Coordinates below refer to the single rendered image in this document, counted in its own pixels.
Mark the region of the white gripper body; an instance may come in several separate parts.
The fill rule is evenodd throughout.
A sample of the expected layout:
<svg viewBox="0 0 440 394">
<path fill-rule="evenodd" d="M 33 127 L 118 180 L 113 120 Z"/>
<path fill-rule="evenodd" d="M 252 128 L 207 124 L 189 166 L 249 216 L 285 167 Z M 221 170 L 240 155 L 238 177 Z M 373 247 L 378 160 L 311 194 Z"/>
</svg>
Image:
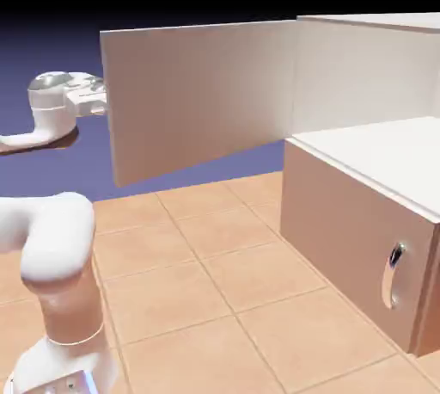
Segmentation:
<svg viewBox="0 0 440 394">
<path fill-rule="evenodd" d="M 74 90 L 68 92 L 66 97 L 74 105 L 77 117 L 104 115 L 107 112 L 105 91 Z"/>
</svg>

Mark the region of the small white cabinet door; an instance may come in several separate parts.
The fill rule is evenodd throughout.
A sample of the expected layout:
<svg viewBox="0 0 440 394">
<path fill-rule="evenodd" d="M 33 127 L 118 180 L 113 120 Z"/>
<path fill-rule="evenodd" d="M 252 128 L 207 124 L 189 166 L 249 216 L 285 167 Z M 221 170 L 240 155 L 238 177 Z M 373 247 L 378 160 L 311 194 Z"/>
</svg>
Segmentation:
<svg viewBox="0 0 440 394">
<path fill-rule="evenodd" d="M 281 234 L 404 351 L 440 349 L 440 221 L 288 141 Z M 382 302 L 392 248 L 406 245 Z"/>
</svg>

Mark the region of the white cabinet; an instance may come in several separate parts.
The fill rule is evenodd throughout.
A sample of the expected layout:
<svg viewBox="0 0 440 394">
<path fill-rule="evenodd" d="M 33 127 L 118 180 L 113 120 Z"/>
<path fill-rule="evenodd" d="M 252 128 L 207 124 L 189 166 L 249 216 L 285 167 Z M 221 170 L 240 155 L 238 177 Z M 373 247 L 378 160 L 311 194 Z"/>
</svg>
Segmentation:
<svg viewBox="0 0 440 394">
<path fill-rule="evenodd" d="M 301 16 L 290 141 L 440 221 L 440 14 Z"/>
</svg>

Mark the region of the large white cabinet door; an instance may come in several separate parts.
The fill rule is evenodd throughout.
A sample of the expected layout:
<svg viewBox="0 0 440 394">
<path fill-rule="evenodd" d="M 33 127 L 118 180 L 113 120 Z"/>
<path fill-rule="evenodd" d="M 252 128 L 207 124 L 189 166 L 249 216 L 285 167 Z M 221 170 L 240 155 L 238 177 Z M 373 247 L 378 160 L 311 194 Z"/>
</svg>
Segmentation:
<svg viewBox="0 0 440 394">
<path fill-rule="evenodd" d="M 100 40 L 120 187 L 290 133 L 293 21 L 107 30 Z"/>
</svg>

